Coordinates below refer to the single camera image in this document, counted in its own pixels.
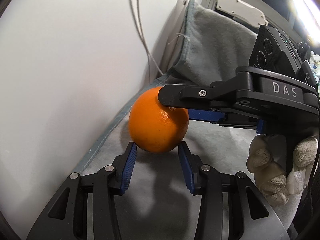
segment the silver screw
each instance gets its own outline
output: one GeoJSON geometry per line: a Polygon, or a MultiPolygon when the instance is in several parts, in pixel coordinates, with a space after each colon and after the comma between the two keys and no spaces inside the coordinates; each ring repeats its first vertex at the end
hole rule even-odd
{"type": "Polygon", "coordinates": [[[203,171],[209,171],[210,169],[211,169],[210,166],[207,164],[204,164],[201,166],[201,170],[203,170],[203,171]]]}
{"type": "Polygon", "coordinates": [[[237,173],[237,176],[238,176],[238,178],[240,178],[240,179],[244,179],[247,175],[246,175],[243,171],[239,171],[239,172],[237,173]]]}
{"type": "Polygon", "coordinates": [[[201,97],[205,97],[206,94],[207,94],[207,92],[205,90],[199,91],[199,96],[201,96],[201,97]]]}
{"type": "Polygon", "coordinates": [[[240,103],[247,105],[247,104],[250,104],[250,101],[249,100],[241,100],[240,103]]]}
{"type": "Polygon", "coordinates": [[[113,171],[114,166],[108,165],[108,166],[106,166],[104,169],[105,169],[106,171],[113,171]]]}
{"type": "Polygon", "coordinates": [[[74,172],[74,173],[71,173],[71,174],[70,174],[69,178],[70,178],[70,179],[76,179],[76,178],[78,178],[78,176],[79,176],[79,174],[76,173],[76,172],[74,172]]]}

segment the orange fruit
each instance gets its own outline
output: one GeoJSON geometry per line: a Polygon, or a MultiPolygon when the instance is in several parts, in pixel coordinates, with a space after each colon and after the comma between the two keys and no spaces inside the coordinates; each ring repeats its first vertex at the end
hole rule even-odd
{"type": "Polygon", "coordinates": [[[152,153],[169,152],[186,135],[188,110],[161,105],[161,87],[144,92],[133,104],[129,116],[129,133],[143,150],[152,153]]]}

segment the hand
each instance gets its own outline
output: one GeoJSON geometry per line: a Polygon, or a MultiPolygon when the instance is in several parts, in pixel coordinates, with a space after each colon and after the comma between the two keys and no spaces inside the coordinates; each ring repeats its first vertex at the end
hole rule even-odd
{"type": "Polygon", "coordinates": [[[247,168],[254,174],[256,186],[268,203],[280,206],[287,203],[289,195],[299,194],[308,185],[318,141],[308,137],[298,143],[293,151],[293,168],[286,178],[284,169],[274,161],[268,150],[269,138],[270,136],[258,135],[252,140],[247,168]]]}

